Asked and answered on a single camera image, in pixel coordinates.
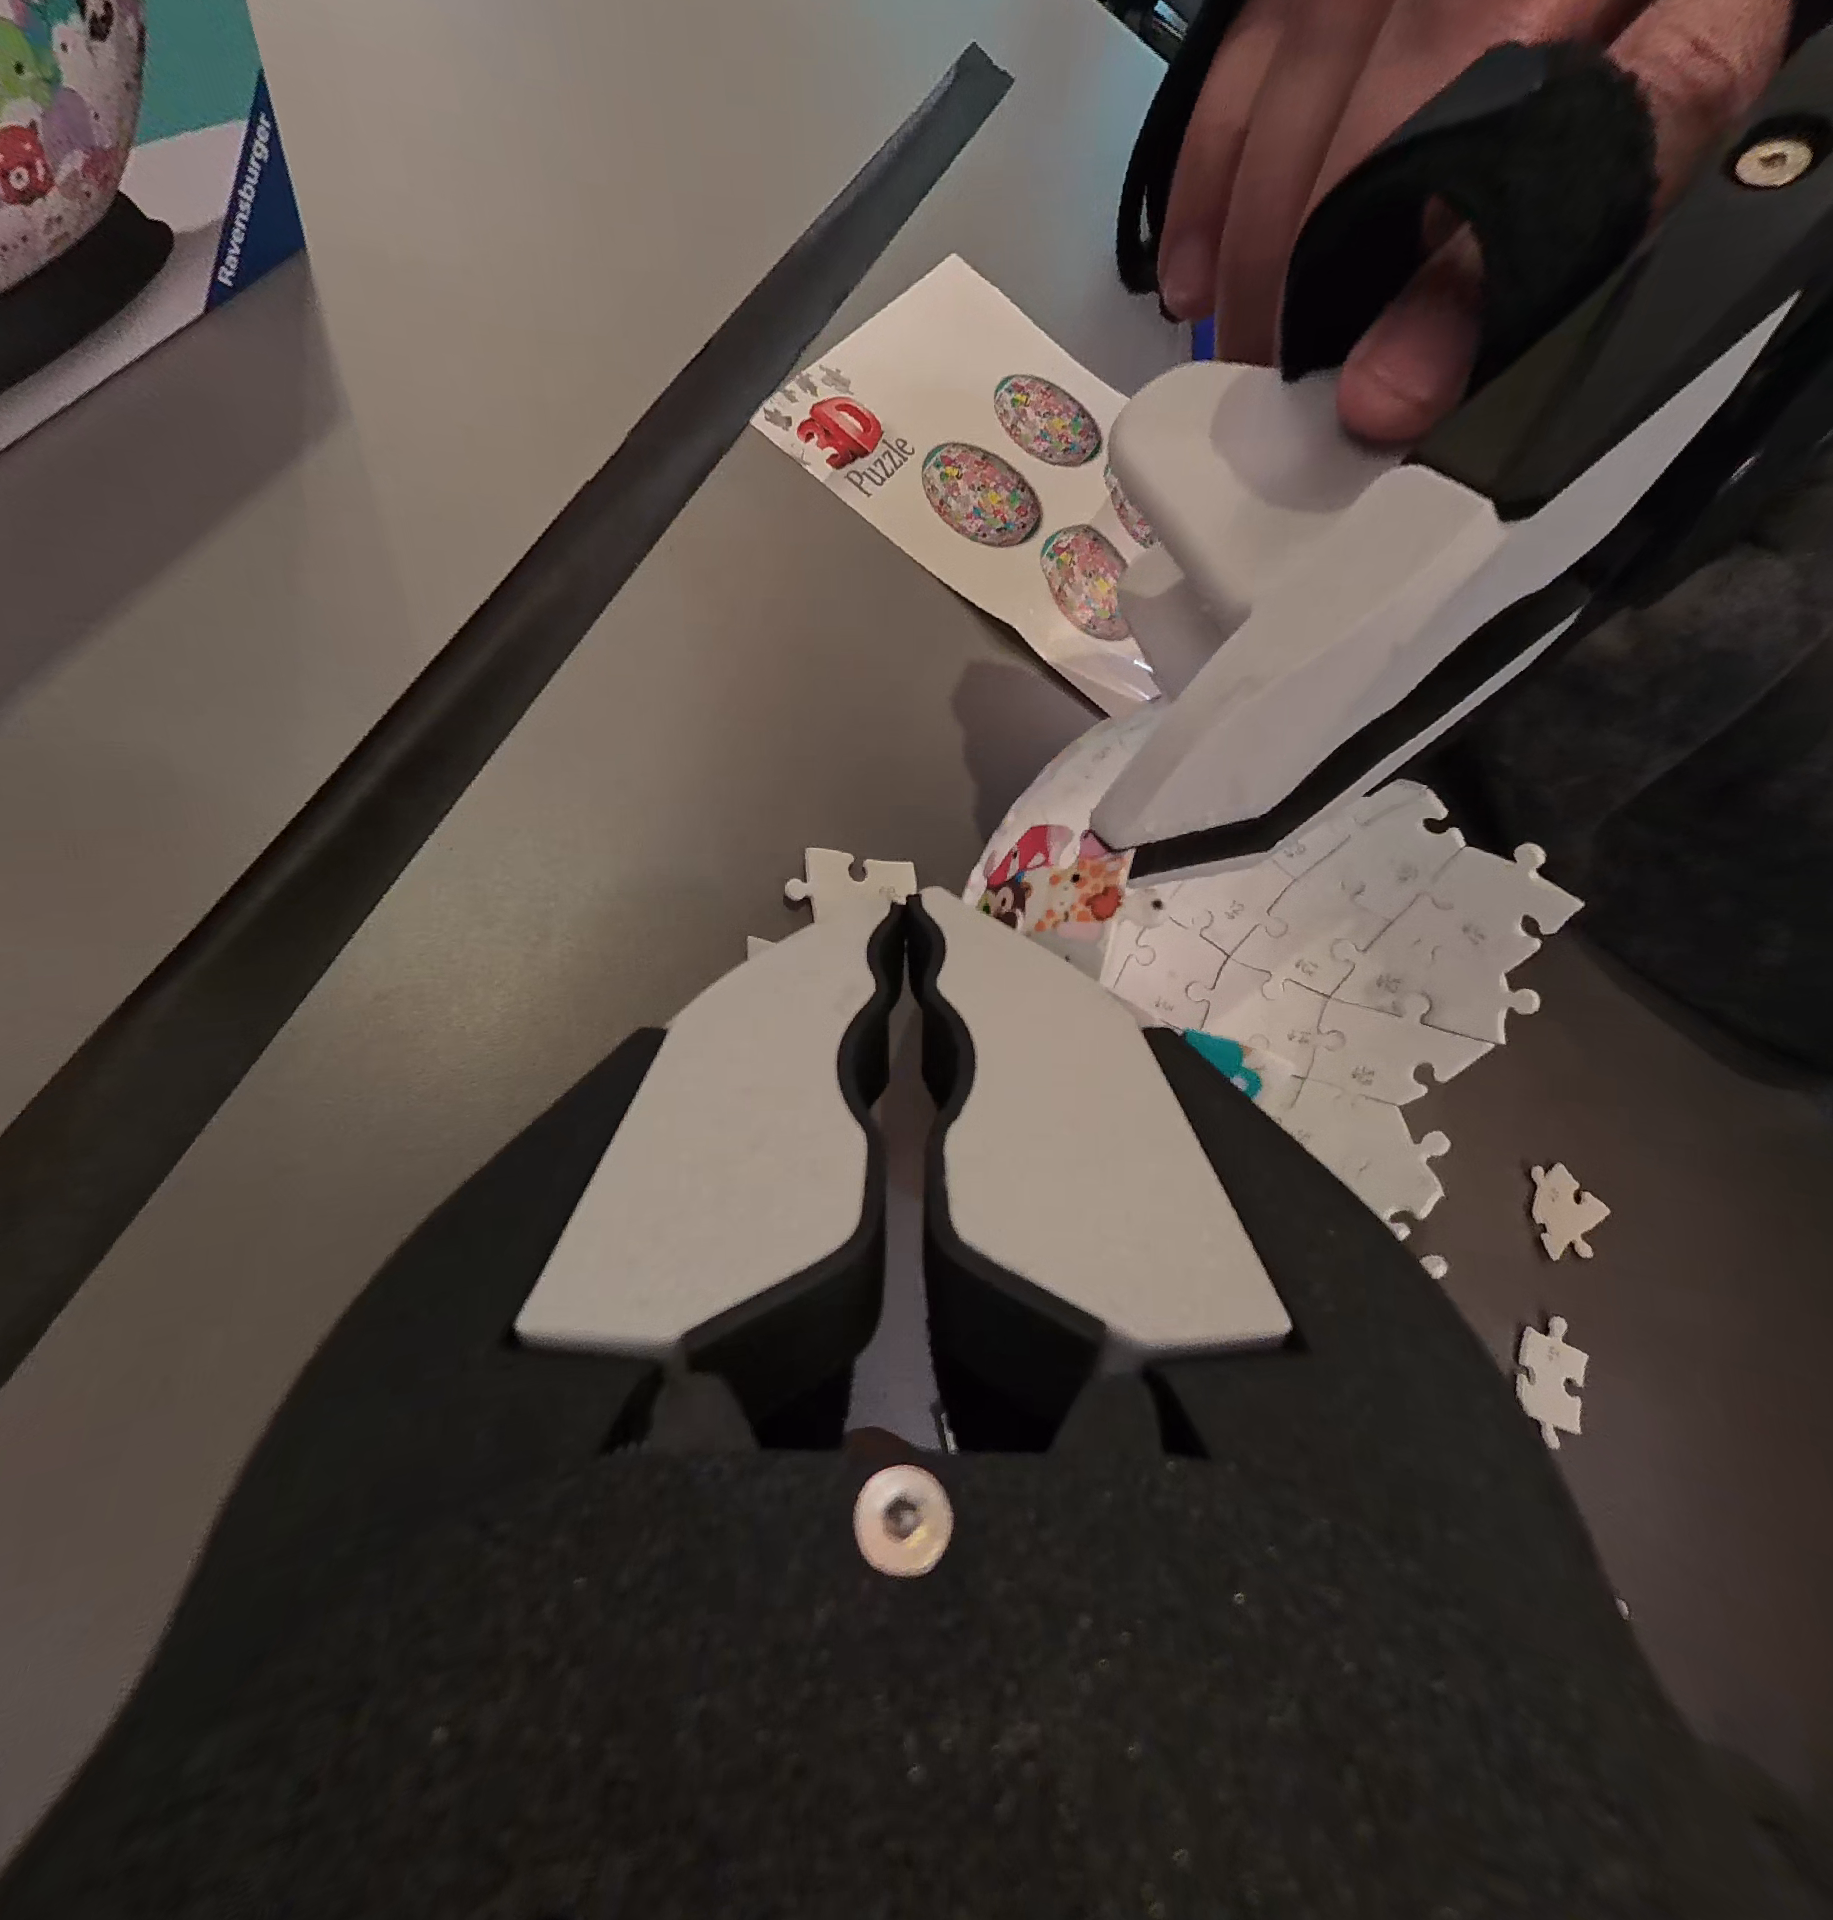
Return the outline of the puzzle pieces group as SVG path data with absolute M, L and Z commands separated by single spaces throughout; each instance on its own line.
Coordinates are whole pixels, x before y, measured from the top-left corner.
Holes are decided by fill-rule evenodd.
M 785 879 L 785 901 L 807 907 L 813 924 L 863 924 L 874 929 L 891 907 L 919 896 L 914 862 L 852 856 L 830 845 L 802 851 L 802 873 Z

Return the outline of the printed instruction leaflet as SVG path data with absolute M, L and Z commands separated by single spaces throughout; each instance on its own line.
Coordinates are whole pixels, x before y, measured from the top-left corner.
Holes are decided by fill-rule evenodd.
M 1121 392 L 964 257 L 779 381 L 751 425 L 998 616 L 1104 717 L 1160 700 L 1121 577 L 1155 526 L 1110 465 Z

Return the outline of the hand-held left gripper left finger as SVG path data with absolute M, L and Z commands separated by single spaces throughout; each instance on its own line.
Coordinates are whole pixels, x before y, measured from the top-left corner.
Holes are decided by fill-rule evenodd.
M 807 924 L 667 1030 L 527 1304 L 521 1343 L 689 1371 L 846 1371 L 886 1287 L 886 1024 L 902 907 Z

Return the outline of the partly built white puzzle ball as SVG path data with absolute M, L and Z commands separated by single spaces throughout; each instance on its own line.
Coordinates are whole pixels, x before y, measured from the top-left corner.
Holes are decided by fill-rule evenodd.
M 1065 744 L 1003 812 L 964 901 L 1177 1030 L 1396 1237 L 1441 1203 L 1424 1092 L 1536 1013 L 1513 980 L 1581 901 L 1547 851 L 1469 845 L 1435 789 L 1390 778 L 1244 868 L 1200 879 L 1104 851 L 1093 806 L 1155 717 Z

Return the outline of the single white puzzle piece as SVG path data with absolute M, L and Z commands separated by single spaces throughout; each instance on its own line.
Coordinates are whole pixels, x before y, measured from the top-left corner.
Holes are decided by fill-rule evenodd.
M 1570 1321 L 1547 1315 L 1542 1327 L 1519 1332 L 1513 1349 L 1513 1394 L 1519 1411 L 1536 1422 L 1547 1450 L 1581 1433 L 1581 1394 L 1586 1394 L 1592 1355 L 1570 1343 Z
M 1603 1231 L 1614 1209 L 1586 1192 L 1570 1164 L 1530 1164 L 1530 1226 L 1542 1254 L 1558 1259 L 1592 1259 L 1592 1237 Z

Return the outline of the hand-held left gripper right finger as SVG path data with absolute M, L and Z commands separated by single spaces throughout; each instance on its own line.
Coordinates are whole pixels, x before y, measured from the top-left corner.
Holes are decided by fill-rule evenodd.
M 1289 1304 L 1132 1008 L 959 896 L 919 896 L 919 940 L 953 1243 L 1104 1355 L 1278 1349 Z

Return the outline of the person's right hand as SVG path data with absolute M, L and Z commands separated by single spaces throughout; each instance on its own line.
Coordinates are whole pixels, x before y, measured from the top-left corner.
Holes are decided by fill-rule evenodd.
M 1738 134 L 1794 50 L 1794 0 L 1261 0 L 1211 34 L 1149 224 L 1155 297 L 1216 358 L 1278 364 L 1312 207 L 1491 45 L 1598 45 L 1654 123 L 1648 224 Z

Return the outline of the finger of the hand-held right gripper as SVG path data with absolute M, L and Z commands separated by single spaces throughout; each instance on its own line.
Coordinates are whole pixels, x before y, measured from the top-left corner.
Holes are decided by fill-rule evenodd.
M 1379 476 L 1172 700 L 1093 834 L 1138 856 L 1261 856 L 1390 778 L 1575 627 L 1575 610 L 1530 610 L 1530 633 L 1502 638 L 1497 666 L 1469 655 L 1474 683 L 1457 683 L 1480 627 L 1637 515 L 1788 313 L 1794 297 L 1525 521 L 1441 470 Z

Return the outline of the colourful puzzle ball box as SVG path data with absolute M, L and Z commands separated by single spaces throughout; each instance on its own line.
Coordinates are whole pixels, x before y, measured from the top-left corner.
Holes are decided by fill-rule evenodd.
M 0 0 L 0 453 L 297 252 L 247 0 Z

